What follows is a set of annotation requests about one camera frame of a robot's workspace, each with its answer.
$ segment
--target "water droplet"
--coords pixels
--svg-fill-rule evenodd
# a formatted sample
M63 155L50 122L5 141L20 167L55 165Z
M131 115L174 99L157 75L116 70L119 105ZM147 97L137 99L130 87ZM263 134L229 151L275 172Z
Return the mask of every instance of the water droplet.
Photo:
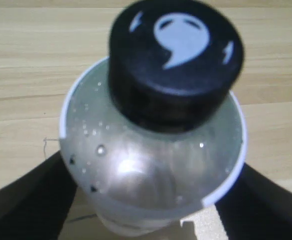
M69 162L70 162L70 164L75 164L75 155L73 154L73 155L71 155L70 156L70 160L69 160Z
M182 200L183 200L183 197L182 196L177 196L176 197L176 203L177 204L181 204Z
M100 144L96 149L96 153L100 157L106 155L107 153L106 147L103 144Z

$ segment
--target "black bottle cap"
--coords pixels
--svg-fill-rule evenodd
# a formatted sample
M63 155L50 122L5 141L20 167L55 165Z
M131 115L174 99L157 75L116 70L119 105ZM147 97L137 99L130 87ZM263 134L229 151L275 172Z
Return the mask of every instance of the black bottle cap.
M109 40L109 89L135 123L188 129L222 103L243 63L233 25L192 0L143 0L115 20Z

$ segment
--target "wooden table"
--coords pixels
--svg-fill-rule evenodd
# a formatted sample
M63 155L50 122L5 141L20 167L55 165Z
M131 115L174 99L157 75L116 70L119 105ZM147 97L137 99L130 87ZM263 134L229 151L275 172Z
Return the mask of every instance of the wooden table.
M111 23L132 0L0 0L0 189L59 149L66 92L108 54ZM292 0L210 0L246 49L234 87L248 126L246 162L292 191Z

